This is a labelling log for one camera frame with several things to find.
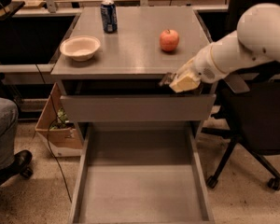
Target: gray tabletop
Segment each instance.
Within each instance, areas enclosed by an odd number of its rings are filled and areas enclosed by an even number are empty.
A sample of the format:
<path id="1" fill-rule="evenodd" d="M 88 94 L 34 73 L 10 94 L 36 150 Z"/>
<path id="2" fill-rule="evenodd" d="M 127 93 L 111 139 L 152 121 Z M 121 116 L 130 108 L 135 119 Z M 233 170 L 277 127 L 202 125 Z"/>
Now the gray tabletop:
<path id="1" fill-rule="evenodd" d="M 118 31 L 103 31 L 100 8 L 84 8 L 71 36 L 92 35 L 102 46 L 93 58 L 76 62 L 60 56 L 52 74 L 62 78 L 161 77 L 176 71 L 208 44 L 191 7 L 117 7 Z M 165 29 L 177 30 L 178 48 L 160 49 Z"/>

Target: chair seat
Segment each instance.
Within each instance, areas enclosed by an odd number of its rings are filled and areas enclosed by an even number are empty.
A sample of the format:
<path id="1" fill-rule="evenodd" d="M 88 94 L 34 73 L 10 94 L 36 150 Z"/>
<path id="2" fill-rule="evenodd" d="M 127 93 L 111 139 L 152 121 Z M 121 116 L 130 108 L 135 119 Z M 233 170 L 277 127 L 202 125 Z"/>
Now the chair seat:
<path id="1" fill-rule="evenodd" d="M 250 89 L 242 94 L 223 89 L 220 100 L 246 141 L 242 145 L 260 155 L 280 154 L 280 83 L 254 83 Z"/>

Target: jeans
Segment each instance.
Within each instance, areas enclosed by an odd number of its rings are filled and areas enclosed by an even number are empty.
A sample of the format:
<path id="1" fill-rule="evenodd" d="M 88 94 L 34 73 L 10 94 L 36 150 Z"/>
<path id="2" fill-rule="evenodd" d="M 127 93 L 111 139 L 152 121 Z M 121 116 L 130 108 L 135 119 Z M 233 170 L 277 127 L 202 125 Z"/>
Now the jeans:
<path id="1" fill-rule="evenodd" d="M 14 162 L 14 140 L 18 108 L 12 101 L 0 98 L 0 170 Z"/>

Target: caster wheel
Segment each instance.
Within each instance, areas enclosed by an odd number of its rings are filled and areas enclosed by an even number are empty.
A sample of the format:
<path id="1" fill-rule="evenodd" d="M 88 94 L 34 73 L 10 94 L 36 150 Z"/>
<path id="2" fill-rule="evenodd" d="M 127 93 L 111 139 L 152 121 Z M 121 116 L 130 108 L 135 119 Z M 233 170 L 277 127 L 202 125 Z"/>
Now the caster wheel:
<path id="1" fill-rule="evenodd" d="M 210 177 L 208 177 L 207 181 L 206 181 L 206 185 L 213 189 L 217 184 L 217 179 L 214 178 L 212 175 Z"/>
<path id="2" fill-rule="evenodd" d="M 25 178 L 30 178 L 34 172 L 30 167 L 27 167 L 24 171 L 20 172 L 20 175 Z"/>
<path id="3" fill-rule="evenodd" d="M 271 178 L 268 182 L 268 187 L 273 190 L 280 190 L 280 180 L 276 178 Z"/>

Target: soda can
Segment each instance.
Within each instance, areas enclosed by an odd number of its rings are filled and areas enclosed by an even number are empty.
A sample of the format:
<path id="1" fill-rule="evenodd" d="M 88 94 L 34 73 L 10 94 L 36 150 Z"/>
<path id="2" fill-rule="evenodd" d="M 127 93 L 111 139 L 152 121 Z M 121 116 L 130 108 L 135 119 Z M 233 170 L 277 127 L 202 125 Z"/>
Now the soda can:
<path id="1" fill-rule="evenodd" d="M 112 0 L 104 0 L 101 4 L 103 29 L 106 33 L 114 33 L 118 30 L 116 6 Z"/>

